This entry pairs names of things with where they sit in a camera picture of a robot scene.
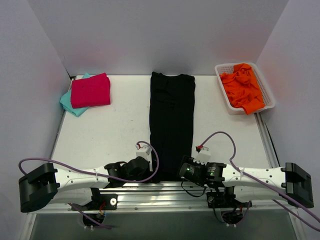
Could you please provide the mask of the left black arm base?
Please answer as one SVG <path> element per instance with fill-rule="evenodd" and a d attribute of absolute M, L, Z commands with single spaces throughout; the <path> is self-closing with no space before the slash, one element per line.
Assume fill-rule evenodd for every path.
<path fill-rule="evenodd" d="M 117 209 L 118 195 L 114 193 L 100 194 L 93 193 L 91 201 L 85 205 L 72 203 L 72 211 L 81 211 L 82 222 L 88 228 L 104 228 L 103 221 L 105 220 L 107 211 Z"/>

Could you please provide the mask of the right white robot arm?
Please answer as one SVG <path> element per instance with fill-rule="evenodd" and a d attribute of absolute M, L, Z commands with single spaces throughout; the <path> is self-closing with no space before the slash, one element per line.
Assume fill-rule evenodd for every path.
<path fill-rule="evenodd" d="M 200 162 L 184 157 L 180 178 L 202 188 L 223 188 L 223 203 L 234 206 L 256 200 L 285 200 L 291 206 L 314 207 L 312 178 L 295 163 L 284 167 L 248 168 L 219 162 Z"/>

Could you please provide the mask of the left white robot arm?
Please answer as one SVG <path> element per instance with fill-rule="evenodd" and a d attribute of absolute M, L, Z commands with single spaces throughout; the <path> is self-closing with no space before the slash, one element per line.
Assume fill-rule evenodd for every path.
<path fill-rule="evenodd" d="M 81 170 L 47 159 L 25 173 L 18 181 L 20 211 L 31 213 L 51 204 L 72 204 L 81 210 L 114 210 L 117 197 L 105 197 L 102 189 L 119 188 L 125 183 L 148 182 L 153 176 L 151 163 L 138 156 L 129 162 L 119 161 L 93 169 Z"/>

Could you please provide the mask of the black t-shirt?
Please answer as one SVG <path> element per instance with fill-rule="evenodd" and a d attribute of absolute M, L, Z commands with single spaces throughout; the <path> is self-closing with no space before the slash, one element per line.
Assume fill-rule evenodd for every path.
<path fill-rule="evenodd" d="M 150 78 L 150 143 L 159 168 L 154 183 L 178 181 L 181 162 L 191 156 L 194 133 L 195 77 L 166 76 L 152 72 Z"/>

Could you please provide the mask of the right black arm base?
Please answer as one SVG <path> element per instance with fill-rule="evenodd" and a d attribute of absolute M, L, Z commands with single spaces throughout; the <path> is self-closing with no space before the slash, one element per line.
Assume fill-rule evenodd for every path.
<path fill-rule="evenodd" d="M 252 202 L 240 202 L 236 200 L 234 187 L 226 187 L 223 192 L 218 188 L 216 191 L 211 190 L 206 193 L 207 204 L 213 210 L 215 219 L 226 224 L 227 227 L 236 227 L 242 220 L 244 220 Z"/>

